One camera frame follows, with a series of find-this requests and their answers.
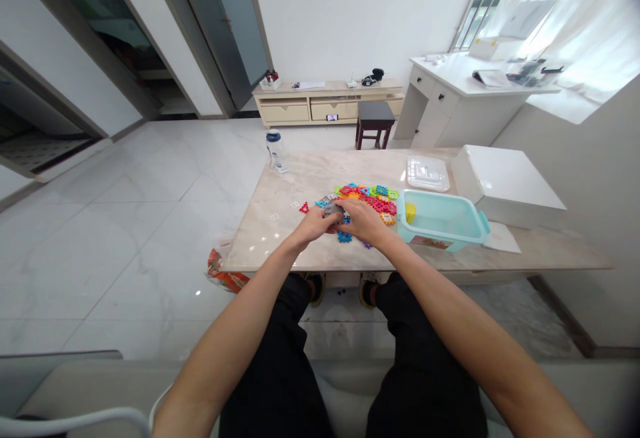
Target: hand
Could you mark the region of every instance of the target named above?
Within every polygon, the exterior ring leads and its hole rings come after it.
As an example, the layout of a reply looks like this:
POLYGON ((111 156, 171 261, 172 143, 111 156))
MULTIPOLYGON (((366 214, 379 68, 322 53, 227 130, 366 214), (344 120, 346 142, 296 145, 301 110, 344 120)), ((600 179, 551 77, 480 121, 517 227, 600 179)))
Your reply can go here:
POLYGON ((335 233, 331 226, 342 220, 342 213, 332 213, 325 216, 325 210, 319 207, 309 209, 309 212, 293 230, 289 238, 298 245, 307 246, 313 240, 320 238, 324 233, 335 233))
POLYGON ((334 203, 342 206, 351 216, 351 223, 334 225, 333 228, 336 230, 346 231, 376 248, 384 240, 394 236, 394 233, 380 219, 380 214, 363 201, 346 199, 337 200, 334 203))

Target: shoe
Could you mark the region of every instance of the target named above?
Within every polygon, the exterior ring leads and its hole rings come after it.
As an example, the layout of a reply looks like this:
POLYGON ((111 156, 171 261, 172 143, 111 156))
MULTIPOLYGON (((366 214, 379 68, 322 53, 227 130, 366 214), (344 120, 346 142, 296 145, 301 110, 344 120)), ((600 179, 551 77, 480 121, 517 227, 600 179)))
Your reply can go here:
POLYGON ((375 306, 369 301, 371 288, 380 285, 380 278, 375 271, 363 271, 360 273, 360 303, 366 309, 374 309, 375 306))
POLYGON ((312 281, 315 286, 315 295, 311 297, 309 304, 313 308, 317 308, 325 297, 325 275, 324 273, 307 273, 305 280, 312 281))

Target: white curtain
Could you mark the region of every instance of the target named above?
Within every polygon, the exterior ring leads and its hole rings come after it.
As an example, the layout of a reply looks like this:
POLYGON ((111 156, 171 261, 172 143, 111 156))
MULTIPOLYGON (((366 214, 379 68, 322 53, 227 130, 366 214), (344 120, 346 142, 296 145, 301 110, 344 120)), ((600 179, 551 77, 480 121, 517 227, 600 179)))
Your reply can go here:
MULTIPOLYGON (((501 0, 482 35, 499 35, 522 1, 536 0, 501 0)), ((640 0, 552 1, 520 55, 569 64, 556 84, 604 103, 640 73, 640 0)))

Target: clear plastic bottle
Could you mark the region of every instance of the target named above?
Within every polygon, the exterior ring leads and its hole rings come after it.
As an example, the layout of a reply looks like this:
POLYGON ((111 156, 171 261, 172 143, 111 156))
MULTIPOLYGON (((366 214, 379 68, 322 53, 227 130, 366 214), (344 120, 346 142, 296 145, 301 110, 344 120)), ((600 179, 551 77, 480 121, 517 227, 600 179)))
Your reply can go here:
POLYGON ((287 166, 287 150, 282 142, 282 136, 280 136, 280 132, 276 128, 267 130, 267 150, 269 150, 269 157, 271 162, 275 164, 276 170, 284 173, 289 169, 287 166))

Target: wooden stool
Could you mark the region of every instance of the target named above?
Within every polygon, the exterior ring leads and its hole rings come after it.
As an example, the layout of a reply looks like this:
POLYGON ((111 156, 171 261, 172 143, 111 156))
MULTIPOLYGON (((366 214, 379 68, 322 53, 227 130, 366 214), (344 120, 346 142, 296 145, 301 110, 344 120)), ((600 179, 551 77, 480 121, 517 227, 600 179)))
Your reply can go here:
POLYGON ((358 102, 358 126, 355 129, 355 148, 362 148, 362 140, 374 139, 375 147, 380 149, 380 136, 385 131, 382 149, 387 148, 391 127, 395 123, 393 112, 386 101, 358 102), (374 130, 376 136, 365 136, 365 131, 374 130))

